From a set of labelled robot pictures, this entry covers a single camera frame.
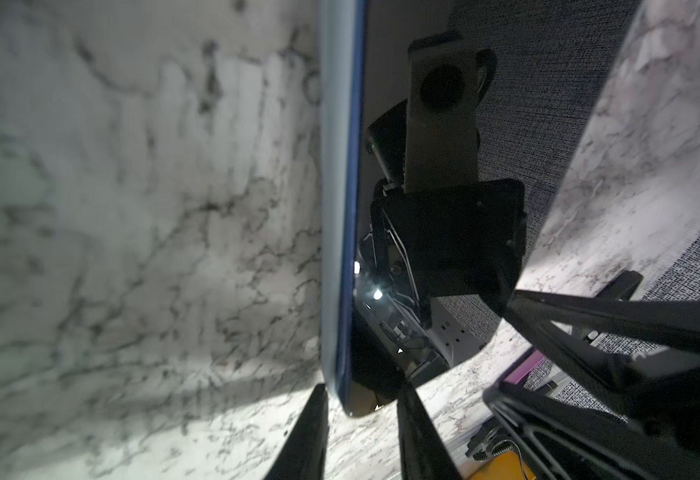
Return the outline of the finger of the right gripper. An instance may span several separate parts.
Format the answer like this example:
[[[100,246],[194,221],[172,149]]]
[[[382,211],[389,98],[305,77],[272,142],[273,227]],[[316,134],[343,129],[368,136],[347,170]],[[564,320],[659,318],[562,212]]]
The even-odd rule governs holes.
[[[535,348],[620,414],[700,406],[700,301],[620,301],[518,290],[506,320]],[[632,357],[574,338],[562,325],[641,340]]]
[[[700,456],[603,413],[505,382],[483,400],[540,479],[700,479]]]

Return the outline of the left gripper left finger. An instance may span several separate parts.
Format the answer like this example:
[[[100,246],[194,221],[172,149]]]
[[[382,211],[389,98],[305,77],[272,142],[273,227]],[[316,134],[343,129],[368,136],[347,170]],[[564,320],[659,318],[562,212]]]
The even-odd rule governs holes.
[[[328,392],[325,384],[318,384],[265,478],[322,480],[328,434]]]

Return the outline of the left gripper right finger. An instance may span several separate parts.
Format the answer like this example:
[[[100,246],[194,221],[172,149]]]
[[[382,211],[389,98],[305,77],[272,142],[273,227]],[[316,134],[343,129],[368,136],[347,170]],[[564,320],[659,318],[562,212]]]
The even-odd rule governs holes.
[[[404,385],[399,392],[397,416],[403,480],[462,479],[416,389],[411,385]]]

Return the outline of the black smartphone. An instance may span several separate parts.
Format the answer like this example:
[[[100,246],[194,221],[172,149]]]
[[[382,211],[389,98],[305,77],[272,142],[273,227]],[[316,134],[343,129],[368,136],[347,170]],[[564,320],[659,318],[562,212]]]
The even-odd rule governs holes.
[[[336,391],[364,417],[494,337],[635,1],[431,1],[364,95]]]

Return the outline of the light blue phone case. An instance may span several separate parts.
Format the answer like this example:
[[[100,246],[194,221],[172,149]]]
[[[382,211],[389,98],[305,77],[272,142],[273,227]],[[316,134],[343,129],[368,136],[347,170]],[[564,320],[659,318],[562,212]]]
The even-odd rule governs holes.
[[[320,3],[321,365],[327,389],[344,408],[352,371],[366,16],[365,1]]]

